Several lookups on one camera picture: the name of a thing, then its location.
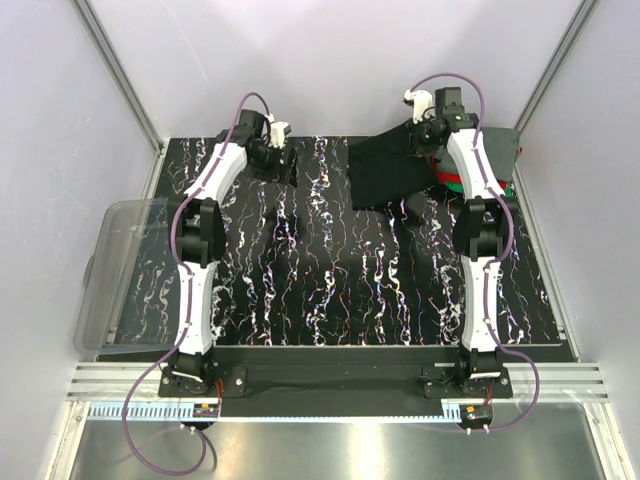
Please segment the folded red t shirt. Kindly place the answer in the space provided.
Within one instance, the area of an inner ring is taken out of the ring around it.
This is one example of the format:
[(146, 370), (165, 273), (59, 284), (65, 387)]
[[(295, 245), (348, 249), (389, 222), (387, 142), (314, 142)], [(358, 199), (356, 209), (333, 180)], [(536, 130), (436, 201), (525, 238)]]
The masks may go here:
[(455, 162), (444, 148), (440, 148), (432, 155), (431, 165), (440, 184), (444, 185), (447, 181), (462, 184)]

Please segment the aluminium frame rail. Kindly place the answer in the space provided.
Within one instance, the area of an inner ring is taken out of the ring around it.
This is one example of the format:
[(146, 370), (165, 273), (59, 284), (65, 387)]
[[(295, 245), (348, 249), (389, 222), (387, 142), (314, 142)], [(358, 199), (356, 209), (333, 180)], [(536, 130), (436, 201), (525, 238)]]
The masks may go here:
[[(147, 367), (146, 363), (136, 362), (81, 362), (72, 375), (66, 399), (121, 400)], [(422, 371), (420, 366), (411, 364), (246, 364), (224, 366), (222, 369), (227, 392), (236, 387), (249, 392), (260, 385), (300, 389), (334, 387), (346, 391), (363, 387), (367, 381), (375, 387), (391, 389), (415, 386)], [(601, 373), (595, 364), (539, 363), (537, 369), (542, 402), (558, 401), (563, 396), (580, 401), (608, 400)]]

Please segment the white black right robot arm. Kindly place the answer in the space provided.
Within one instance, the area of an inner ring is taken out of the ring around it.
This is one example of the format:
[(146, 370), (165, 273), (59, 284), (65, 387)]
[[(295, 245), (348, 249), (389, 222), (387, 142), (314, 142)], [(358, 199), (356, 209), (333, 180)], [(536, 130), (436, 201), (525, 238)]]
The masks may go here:
[(467, 393), (500, 380), (497, 332), (498, 273), (513, 243), (512, 202), (497, 180), (484, 145), (478, 115), (468, 114), (458, 87), (430, 93), (413, 87), (404, 94), (418, 153), (441, 150), (454, 162), (464, 203), (453, 228), (453, 246), (463, 267), (465, 320), (458, 357), (445, 376)]

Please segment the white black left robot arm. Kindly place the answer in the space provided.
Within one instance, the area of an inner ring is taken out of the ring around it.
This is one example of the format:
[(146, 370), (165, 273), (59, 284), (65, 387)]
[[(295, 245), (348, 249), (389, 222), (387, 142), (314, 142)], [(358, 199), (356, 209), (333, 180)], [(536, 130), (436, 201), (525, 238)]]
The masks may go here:
[(291, 125), (271, 114), (243, 109), (216, 138), (211, 158), (184, 193), (168, 203), (169, 247), (179, 275), (178, 332), (162, 362), (162, 387), (204, 395), (220, 385), (213, 358), (211, 294), (227, 240), (221, 202), (236, 178), (295, 187), (296, 153), (287, 145)]

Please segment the folded green t shirt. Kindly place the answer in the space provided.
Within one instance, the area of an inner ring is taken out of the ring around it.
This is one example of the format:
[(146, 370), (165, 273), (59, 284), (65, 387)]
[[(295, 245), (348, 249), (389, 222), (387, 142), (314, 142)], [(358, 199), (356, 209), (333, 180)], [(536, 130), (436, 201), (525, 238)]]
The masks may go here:
[[(460, 194), (464, 193), (464, 188), (463, 185), (461, 183), (457, 183), (457, 182), (453, 182), (453, 181), (447, 181), (444, 183), (445, 187), (448, 188), (449, 190), (453, 191), (453, 192), (457, 192)], [(513, 190), (513, 185), (511, 183), (505, 183), (505, 182), (500, 182), (499, 183), (500, 187), (503, 189), (505, 195), (507, 197), (513, 197), (514, 196), (514, 190)]]

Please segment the right aluminium corner post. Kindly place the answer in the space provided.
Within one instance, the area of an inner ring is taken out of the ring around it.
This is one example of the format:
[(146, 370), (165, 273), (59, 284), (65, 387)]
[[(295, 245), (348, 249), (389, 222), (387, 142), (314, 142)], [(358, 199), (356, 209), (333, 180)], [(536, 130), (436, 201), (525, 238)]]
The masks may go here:
[(523, 132), (530, 123), (600, 3), (600, 0), (581, 0), (578, 3), (515, 123), (514, 128), (517, 131)]

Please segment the black t shirt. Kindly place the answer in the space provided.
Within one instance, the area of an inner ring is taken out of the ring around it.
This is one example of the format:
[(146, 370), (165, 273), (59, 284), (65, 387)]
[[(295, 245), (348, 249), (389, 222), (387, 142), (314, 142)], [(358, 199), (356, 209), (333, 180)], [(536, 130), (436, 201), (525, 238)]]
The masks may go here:
[(416, 155), (405, 123), (350, 145), (347, 176), (354, 210), (376, 209), (438, 183), (431, 159)]

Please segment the left aluminium corner post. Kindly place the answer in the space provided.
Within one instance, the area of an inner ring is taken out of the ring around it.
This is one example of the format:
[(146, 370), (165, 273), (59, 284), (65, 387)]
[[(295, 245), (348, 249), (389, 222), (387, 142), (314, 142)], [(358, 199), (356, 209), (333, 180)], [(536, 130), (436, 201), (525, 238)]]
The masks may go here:
[(164, 146), (164, 140), (157, 132), (150, 116), (147, 114), (137, 95), (92, 3), (87, 0), (71, 0), (70, 3), (129, 108), (130, 113), (151, 147), (151, 150), (155, 155), (159, 155)]

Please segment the aluminium corner post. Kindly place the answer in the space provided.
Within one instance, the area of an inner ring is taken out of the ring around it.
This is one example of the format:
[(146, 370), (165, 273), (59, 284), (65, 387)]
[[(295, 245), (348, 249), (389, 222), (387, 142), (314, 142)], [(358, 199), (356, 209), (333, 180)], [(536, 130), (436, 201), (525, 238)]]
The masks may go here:
[(164, 146), (164, 140), (157, 132), (150, 116), (147, 114), (137, 95), (92, 3), (87, 0), (71, 0), (70, 3), (129, 108), (130, 113), (151, 147), (151, 150), (155, 155), (159, 155)]
[(578, 3), (515, 123), (514, 128), (517, 131), (523, 132), (530, 123), (600, 3), (600, 0), (581, 0)]

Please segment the folded grey t shirt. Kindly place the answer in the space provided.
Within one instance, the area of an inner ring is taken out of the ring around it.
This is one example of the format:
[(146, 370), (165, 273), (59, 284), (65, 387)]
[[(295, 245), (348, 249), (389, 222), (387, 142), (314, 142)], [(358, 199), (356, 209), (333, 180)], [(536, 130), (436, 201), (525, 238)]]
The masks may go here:
[(489, 164), (496, 179), (510, 183), (521, 153), (520, 132), (502, 127), (484, 127), (483, 142)]

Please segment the clear plastic bin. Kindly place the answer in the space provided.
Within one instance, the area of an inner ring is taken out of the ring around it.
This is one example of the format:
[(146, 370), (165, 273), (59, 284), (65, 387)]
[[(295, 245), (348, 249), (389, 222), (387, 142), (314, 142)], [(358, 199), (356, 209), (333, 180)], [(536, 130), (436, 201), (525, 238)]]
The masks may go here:
[(110, 206), (85, 270), (73, 344), (85, 357), (161, 351), (176, 338), (179, 293), (165, 198)]

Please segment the black marble pattern mat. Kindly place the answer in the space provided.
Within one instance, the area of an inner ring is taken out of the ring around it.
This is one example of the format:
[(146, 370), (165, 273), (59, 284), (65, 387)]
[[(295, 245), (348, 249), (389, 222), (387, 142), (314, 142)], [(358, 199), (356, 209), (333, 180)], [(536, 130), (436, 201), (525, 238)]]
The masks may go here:
[[(377, 210), (352, 208), (347, 137), (301, 137), (298, 186), (236, 179), (222, 202), (227, 247), (213, 280), (220, 346), (456, 345), (465, 317), (452, 242), (463, 199), (434, 186)], [(155, 198), (179, 194), (212, 138), (168, 142)], [(504, 344), (563, 343), (526, 224), (499, 273)]]

